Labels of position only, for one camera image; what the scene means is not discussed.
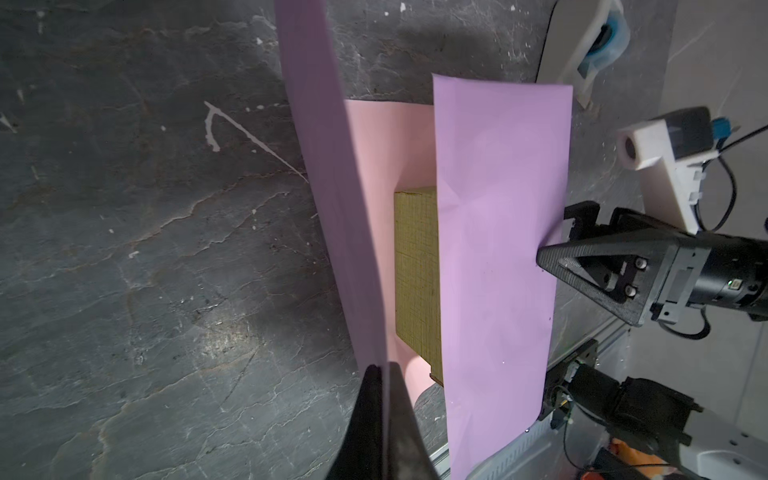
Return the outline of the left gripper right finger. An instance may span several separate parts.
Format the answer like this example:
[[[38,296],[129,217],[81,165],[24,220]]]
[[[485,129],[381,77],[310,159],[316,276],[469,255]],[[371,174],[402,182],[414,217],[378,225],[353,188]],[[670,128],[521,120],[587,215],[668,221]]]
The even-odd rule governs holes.
[[[385,434],[383,478],[434,479],[439,476],[424,445],[400,366],[384,370]]]

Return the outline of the pink wrapping paper sheet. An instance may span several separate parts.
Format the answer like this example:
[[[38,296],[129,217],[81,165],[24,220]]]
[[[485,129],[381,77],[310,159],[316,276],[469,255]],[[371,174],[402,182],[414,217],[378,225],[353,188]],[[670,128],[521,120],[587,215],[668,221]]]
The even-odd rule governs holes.
[[[396,337],[394,193],[435,186],[450,475],[466,479],[537,419],[556,281],[572,93],[564,85],[435,76],[432,105],[348,101],[321,1],[275,5],[281,67],[360,368],[425,358]]]

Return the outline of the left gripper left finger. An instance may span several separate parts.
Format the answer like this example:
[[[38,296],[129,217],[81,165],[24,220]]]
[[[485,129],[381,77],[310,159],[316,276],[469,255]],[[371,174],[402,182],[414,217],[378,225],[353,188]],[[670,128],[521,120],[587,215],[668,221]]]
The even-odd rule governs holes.
[[[382,370],[370,365],[363,376],[343,442],[326,478],[381,479],[383,426]]]

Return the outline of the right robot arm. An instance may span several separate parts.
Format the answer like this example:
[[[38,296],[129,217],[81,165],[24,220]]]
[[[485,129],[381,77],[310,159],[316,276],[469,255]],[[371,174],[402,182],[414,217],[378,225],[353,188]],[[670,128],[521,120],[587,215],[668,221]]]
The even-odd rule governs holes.
[[[688,231],[631,209],[607,223],[594,202],[569,206],[568,239],[537,264],[631,328],[648,326],[625,374],[598,359],[588,339],[547,374],[540,415],[565,430],[575,416],[604,429],[635,461],[600,454],[587,469],[605,479],[763,479],[767,438],[714,405],[745,376],[744,358],[715,335],[710,310],[753,322],[767,318],[767,243]]]

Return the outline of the green gift box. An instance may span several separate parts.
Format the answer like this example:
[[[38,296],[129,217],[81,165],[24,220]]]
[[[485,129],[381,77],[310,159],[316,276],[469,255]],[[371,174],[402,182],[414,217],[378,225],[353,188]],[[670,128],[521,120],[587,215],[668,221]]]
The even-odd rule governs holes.
[[[396,332],[443,384],[436,189],[395,193],[394,220]]]

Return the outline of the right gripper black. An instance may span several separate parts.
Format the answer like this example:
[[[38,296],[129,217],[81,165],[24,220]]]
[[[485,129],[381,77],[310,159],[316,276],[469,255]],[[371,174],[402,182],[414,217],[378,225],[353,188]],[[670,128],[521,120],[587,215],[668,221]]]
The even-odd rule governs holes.
[[[687,306],[709,250],[695,237],[627,208],[599,224],[600,206],[568,206],[568,242],[538,250],[539,267],[630,326],[674,325]]]

